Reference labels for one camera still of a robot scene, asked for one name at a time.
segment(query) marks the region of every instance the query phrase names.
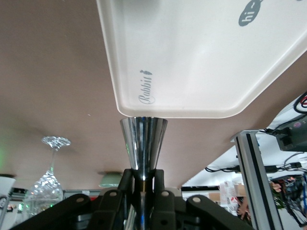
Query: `wine glass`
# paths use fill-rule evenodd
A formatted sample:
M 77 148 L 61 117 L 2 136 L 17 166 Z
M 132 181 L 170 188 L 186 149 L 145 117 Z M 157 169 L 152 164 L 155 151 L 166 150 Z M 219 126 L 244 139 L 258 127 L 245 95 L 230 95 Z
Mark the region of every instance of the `wine glass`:
M 52 148 L 51 164 L 47 172 L 25 194 L 23 208 L 24 220 L 35 216 L 63 200 L 62 187 L 53 174 L 54 159 L 58 150 L 63 146 L 69 146 L 71 142 L 61 137 L 43 137 L 42 142 Z

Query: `wine glass stem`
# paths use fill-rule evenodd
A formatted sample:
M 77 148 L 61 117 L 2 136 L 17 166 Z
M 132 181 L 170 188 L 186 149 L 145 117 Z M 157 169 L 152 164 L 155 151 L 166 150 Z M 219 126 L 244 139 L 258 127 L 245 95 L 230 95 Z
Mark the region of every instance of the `wine glass stem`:
M 57 148 L 52 148 L 52 158 L 51 158 L 51 164 L 50 164 L 50 171 L 53 172 L 53 167 L 54 167 L 54 160 L 56 153 L 58 152 Z

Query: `green lampshade-shaped object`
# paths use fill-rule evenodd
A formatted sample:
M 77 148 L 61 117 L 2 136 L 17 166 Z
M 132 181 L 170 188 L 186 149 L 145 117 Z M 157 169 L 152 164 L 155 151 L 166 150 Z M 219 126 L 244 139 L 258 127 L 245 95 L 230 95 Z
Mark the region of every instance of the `green lampshade-shaped object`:
M 103 188 L 118 187 L 121 177 L 122 177 L 121 172 L 107 172 L 102 178 L 99 187 Z

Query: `screw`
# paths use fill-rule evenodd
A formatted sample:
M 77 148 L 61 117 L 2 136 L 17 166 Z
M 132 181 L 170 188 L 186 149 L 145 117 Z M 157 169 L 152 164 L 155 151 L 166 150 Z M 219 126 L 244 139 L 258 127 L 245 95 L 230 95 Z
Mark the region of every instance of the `screw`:
M 168 192 L 168 191 L 163 191 L 163 192 L 161 193 L 161 195 L 162 195 L 162 196 L 168 196 L 168 195 L 169 195 L 169 192 Z
M 198 197 L 193 197 L 192 199 L 195 203 L 200 203 L 201 202 L 201 199 L 198 198 Z
M 80 197 L 76 200 L 77 203 L 81 203 L 82 201 L 84 201 L 84 198 Z
M 110 193 L 110 196 L 116 196 L 116 195 L 117 195 L 117 192 Z

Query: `metal frame post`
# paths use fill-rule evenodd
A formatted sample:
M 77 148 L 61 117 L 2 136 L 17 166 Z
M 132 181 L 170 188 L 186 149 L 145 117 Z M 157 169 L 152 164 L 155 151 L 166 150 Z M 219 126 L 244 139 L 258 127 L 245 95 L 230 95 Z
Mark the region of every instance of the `metal frame post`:
M 258 130 L 245 130 L 233 137 L 248 196 L 252 225 L 258 230 L 283 230 L 262 162 L 257 132 Z

